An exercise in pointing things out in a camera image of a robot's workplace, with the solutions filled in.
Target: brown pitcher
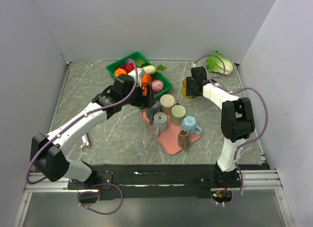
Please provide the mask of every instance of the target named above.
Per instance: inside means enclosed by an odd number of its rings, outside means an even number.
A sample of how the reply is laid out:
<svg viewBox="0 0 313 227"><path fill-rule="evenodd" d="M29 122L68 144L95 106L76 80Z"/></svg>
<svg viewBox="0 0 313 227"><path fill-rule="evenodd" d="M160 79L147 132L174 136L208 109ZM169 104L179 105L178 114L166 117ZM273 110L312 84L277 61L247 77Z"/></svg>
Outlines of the brown pitcher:
<svg viewBox="0 0 313 227"><path fill-rule="evenodd" d="M183 148L184 151L187 151L190 146L190 140L188 137L187 130L180 130L178 135L178 145L180 148Z"/></svg>

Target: white wall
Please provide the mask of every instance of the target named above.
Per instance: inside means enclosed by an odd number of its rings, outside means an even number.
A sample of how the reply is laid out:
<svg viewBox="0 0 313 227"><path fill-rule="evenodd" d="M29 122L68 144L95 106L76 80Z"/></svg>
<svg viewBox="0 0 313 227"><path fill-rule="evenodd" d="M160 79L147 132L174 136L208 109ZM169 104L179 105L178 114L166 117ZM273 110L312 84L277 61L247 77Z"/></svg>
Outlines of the white wall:
<svg viewBox="0 0 313 227"><path fill-rule="evenodd" d="M0 225L12 226L33 135L47 132L66 63L31 0L0 0Z"/></svg>
<svg viewBox="0 0 313 227"><path fill-rule="evenodd" d="M313 223L313 0L276 0L240 65L244 86L257 88L269 109L261 140L277 168L296 226ZM252 93L258 131L263 108Z"/></svg>
<svg viewBox="0 0 313 227"><path fill-rule="evenodd" d="M218 49L241 63L275 0L33 0L67 61L192 60Z"/></svg>

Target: yellow mug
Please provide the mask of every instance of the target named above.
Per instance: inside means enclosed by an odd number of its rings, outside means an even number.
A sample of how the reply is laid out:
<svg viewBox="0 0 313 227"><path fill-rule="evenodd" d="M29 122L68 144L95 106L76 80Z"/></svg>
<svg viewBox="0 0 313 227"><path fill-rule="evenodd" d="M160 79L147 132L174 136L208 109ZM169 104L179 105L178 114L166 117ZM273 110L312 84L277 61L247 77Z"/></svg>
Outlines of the yellow mug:
<svg viewBox="0 0 313 227"><path fill-rule="evenodd" d="M182 89L181 89L182 95L187 98L194 98L194 96L186 96L186 84L187 84L187 80L184 79L184 81L182 82Z"/></svg>

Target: pink tray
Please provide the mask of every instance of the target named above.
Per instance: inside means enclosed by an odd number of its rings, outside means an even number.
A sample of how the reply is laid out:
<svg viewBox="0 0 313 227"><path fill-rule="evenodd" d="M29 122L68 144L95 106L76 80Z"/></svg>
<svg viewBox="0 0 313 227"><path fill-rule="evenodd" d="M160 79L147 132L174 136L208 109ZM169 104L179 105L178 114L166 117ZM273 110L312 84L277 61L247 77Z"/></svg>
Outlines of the pink tray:
<svg viewBox="0 0 313 227"><path fill-rule="evenodd" d="M152 125L150 125L150 123L149 123L149 119L146 117L146 110L141 111L141 116L146 121L146 123L148 124L148 126L151 129L151 131L153 132L153 134L156 136L156 134L152 128ZM180 148L178 146L178 142L177 142L180 126L175 126L175 125L171 124L169 115L167 115L167 124L168 124L168 128L167 128L166 132L162 133L156 137L159 140L160 144L165 149L165 151L169 155L174 155L174 154L176 154L182 150L182 148ZM200 137L201 137L201 135L193 134L190 138L191 143L195 142Z"/></svg>

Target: green tray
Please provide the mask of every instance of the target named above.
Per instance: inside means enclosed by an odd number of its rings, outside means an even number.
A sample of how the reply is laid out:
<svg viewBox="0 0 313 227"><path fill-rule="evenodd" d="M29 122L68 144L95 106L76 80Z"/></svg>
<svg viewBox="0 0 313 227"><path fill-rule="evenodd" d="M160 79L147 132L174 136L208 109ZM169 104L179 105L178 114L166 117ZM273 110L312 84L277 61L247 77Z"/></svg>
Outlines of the green tray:
<svg viewBox="0 0 313 227"><path fill-rule="evenodd" d="M114 75L114 72L116 71L116 69L121 64L125 63L127 61L127 59L135 60L135 59L138 59L138 58L141 58L141 59L145 60L147 62L147 65L149 65L149 66L151 65L152 66L152 64L140 52L137 51L137 52L133 52L132 54L130 54L130 55L126 56L126 57L123 57L122 59L120 59L120 60L118 60L118 61L108 65L107 66L107 70L108 70L108 72L111 74L111 76L113 78L116 78L116 76ZM156 73L154 73L151 76L152 76L152 80L156 80L156 79L157 80L161 80L163 82L163 84L164 84L164 89L161 92L159 92L158 94L155 95L155 99L159 100L164 94L167 94L170 91L170 89L173 87L173 84L170 81L168 81L168 79L165 78L164 75L161 74L161 73L157 73L156 72Z"/></svg>

